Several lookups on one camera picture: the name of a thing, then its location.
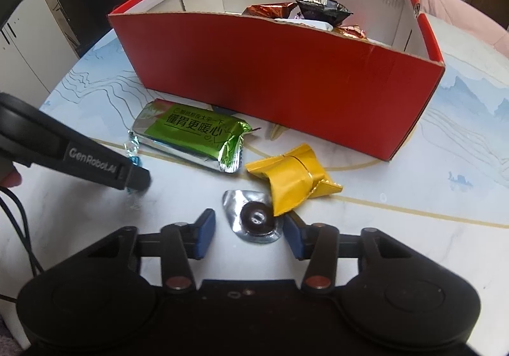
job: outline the cabinet handle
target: cabinet handle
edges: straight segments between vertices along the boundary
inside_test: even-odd
[[[3,29],[0,30],[0,32],[2,32],[2,35],[3,35],[3,38],[5,39],[5,41],[7,42],[7,44],[10,46],[11,43],[9,42],[9,39],[7,39],[7,36],[5,35],[5,33],[3,32]]]
[[[11,25],[8,23],[8,24],[7,24],[7,26],[8,26],[8,27],[9,27],[9,29],[11,30],[11,32],[12,32],[12,34],[13,34],[13,36],[14,36],[15,38],[17,38],[16,33],[14,33],[14,30],[12,30]]]

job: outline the hand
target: hand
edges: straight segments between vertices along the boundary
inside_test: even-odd
[[[1,187],[12,188],[21,185],[21,175],[17,170],[9,173],[1,182]]]

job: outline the black candy wrapper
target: black candy wrapper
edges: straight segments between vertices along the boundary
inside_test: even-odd
[[[319,20],[332,26],[342,24],[353,13],[335,0],[297,0],[305,19]]]

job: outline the logo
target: logo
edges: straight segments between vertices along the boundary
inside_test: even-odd
[[[118,169],[117,165],[110,164],[107,161],[102,161],[99,158],[94,158],[93,155],[81,153],[76,147],[72,147],[67,155],[78,162],[90,165],[111,174],[116,174],[116,170]]]

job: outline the pink chair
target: pink chair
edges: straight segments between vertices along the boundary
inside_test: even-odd
[[[509,32],[461,0],[420,0],[421,12],[438,17],[491,45],[509,58]]]

